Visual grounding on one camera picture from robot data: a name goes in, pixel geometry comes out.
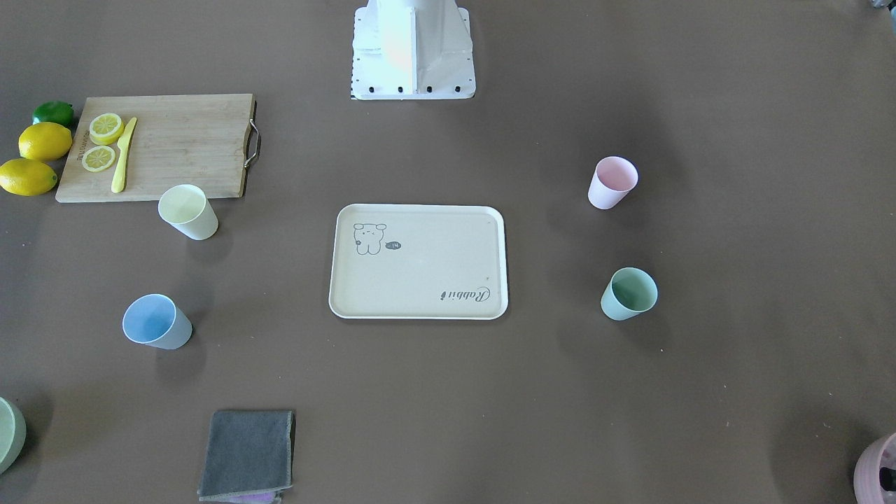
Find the pink cup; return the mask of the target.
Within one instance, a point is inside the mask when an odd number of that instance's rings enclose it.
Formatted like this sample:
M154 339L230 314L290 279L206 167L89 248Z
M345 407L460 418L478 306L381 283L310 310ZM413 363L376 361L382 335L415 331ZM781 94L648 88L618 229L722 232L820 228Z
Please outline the pink cup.
M636 166L630 160L609 156L595 166L588 190L589 203L598 209L613 208L639 181Z

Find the cream yellow cup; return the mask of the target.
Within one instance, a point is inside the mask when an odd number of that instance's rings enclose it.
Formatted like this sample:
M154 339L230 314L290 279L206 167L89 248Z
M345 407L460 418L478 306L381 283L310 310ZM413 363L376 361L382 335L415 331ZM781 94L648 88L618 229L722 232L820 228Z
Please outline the cream yellow cup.
M205 240L217 232L218 218L199 186L173 186L161 195L157 210L166 223L189 239Z

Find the cream rabbit tray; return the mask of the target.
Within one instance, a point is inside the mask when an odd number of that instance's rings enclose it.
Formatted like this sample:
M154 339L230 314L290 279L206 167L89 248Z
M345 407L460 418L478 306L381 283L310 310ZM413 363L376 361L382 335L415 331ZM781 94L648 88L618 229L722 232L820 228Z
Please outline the cream rabbit tray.
M509 305L503 215L486 205L346 205L328 302L343 319L498 319Z

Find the mint green cup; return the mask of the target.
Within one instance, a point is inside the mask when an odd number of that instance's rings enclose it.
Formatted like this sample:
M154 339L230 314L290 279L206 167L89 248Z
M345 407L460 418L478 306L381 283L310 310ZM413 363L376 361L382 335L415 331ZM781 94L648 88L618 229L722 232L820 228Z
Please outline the mint green cup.
M614 272L605 288L601 309L609 319L630 319L652 309L658 294L656 281L646 271L624 267Z

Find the bamboo cutting board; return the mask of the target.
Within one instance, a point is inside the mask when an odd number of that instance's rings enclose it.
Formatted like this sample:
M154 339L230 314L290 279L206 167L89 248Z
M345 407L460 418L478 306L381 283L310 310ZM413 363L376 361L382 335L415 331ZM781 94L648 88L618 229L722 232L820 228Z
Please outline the bamboo cutting board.
M60 203L156 201L179 184L193 184L206 197L244 194L256 99L252 94L189 94L90 97L80 112L73 145L59 178ZM114 169L90 172L81 166L93 144L89 125L102 113L136 118L127 156L125 187L110 188Z

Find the grey folded cloth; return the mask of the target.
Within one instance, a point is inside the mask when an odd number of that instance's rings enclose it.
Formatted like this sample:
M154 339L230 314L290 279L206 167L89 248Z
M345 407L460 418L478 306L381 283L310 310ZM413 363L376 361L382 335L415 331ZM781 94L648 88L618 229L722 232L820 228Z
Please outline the grey folded cloth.
M294 412L218 409L211 415L201 502L281 503L292 487Z

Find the light blue cup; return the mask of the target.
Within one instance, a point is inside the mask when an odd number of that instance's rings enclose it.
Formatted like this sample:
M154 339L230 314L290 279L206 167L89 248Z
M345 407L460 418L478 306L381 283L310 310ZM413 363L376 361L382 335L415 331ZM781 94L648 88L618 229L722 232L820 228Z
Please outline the light blue cup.
M151 293L139 297L125 310L122 331L137 344L174 350L188 342L193 326L169 297Z

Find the yellow plastic knife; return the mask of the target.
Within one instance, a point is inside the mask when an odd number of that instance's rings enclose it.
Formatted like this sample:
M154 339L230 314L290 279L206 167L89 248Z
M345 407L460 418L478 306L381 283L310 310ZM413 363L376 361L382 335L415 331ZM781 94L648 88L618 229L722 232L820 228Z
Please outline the yellow plastic knife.
M110 190L113 193L121 193L125 189L128 154L130 151L132 134L134 133L134 128L137 127L137 122L137 117L131 118L125 125L121 137L119 137L116 141L116 146L118 147L119 154L118 159L116 160L115 171L110 185Z

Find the lemon half upper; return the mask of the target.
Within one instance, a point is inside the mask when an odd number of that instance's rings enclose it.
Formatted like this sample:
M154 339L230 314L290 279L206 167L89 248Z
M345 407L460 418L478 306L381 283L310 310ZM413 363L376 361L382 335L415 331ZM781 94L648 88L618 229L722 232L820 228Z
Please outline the lemon half upper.
M125 122L116 113L103 113L90 121L87 135L96 146L110 146L124 133Z

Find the green lime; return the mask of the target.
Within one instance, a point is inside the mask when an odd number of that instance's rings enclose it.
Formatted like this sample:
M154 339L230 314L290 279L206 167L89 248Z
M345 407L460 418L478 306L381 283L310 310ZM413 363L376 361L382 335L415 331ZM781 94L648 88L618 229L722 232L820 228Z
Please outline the green lime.
M31 115L32 124L55 123L70 127L74 121L74 106L63 100L50 100L36 106Z

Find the whole yellow lemon upper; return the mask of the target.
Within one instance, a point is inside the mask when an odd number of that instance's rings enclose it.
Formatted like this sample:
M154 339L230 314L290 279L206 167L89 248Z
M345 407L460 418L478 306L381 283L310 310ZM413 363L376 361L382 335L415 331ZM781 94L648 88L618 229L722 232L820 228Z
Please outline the whole yellow lemon upper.
M67 155L72 143L73 137L67 127L53 122L39 122L20 134L18 148L22 158L54 162Z

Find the whole yellow lemon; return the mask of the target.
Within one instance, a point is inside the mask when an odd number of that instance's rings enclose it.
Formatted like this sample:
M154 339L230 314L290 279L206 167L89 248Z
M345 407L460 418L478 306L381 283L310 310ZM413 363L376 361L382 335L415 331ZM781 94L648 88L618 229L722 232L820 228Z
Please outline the whole yellow lemon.
M53 122L39 122L20 134L18 148L22 158L54 162L67 155L72 143L73 137L67 127Z
M1 186L14 195L34 197L57 185L55 170L44 162L25 157L9 160L1 166Z

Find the whole yellow lemon lower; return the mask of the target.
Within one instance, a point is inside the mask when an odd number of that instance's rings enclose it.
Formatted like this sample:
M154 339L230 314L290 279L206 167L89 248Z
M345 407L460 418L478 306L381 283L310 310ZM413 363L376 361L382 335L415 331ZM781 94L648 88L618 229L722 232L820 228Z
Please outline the whole yellow lemon lower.
M9 160L1 166L1 186L14 195L34 197L57 185L55 170L44 162L25 157Z

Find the mint green bowl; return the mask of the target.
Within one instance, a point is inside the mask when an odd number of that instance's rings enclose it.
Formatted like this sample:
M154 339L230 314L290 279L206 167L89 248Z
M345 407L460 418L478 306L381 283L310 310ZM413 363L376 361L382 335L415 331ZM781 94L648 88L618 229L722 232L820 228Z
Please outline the mint green bowl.
M16 405L1 398L1 473L18 459L26 434L25 416Z

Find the pink bowl with ice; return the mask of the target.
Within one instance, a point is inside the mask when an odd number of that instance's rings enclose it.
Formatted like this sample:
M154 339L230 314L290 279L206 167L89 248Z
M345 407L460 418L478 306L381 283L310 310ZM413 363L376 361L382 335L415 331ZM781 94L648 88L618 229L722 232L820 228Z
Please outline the pink bowl with ice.
M857 503L895 503L895 434L879 438L861 453L853 473Z

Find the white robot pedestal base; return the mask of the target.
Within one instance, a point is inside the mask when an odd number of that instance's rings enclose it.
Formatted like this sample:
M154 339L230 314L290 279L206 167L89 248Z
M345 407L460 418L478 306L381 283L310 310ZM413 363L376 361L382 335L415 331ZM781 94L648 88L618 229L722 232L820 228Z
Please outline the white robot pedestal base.
M475 96L470 13L454 1L369 1L355 10L352 48L352 99Z

